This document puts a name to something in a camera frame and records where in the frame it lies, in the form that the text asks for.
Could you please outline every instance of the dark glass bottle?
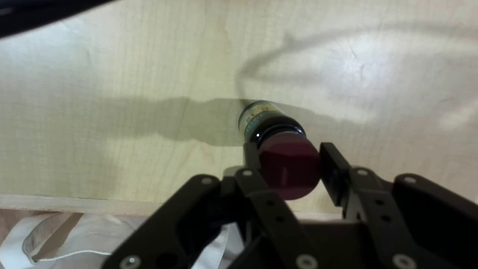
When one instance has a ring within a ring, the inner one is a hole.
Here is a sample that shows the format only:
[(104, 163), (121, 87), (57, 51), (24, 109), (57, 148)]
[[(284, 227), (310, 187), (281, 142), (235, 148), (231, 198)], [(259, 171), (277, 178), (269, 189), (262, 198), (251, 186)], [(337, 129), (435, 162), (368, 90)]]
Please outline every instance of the dark glass bottle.
[(250, 103), (239, 117), (247, 166), (259, 169), (283, 199), (311, 193), (320, 180), (320, 154), (304, 127), (271, 102)]

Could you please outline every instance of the black metal bracket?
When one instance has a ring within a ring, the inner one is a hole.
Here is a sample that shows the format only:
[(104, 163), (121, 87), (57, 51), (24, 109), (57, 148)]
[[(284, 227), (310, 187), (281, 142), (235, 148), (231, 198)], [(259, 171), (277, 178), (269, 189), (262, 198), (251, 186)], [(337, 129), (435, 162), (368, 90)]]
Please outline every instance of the black metal bracket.
[(238, 223), (245, 250), (234, 269), (474, 269), (478, 208), (419, 175), (392, 184), (352, 168), (334, 144), (322, 144), (323, 183), (343, 221), (301, 224), (251, 168), (223, 181), (193, 177), (104, 268), (184, 269)]

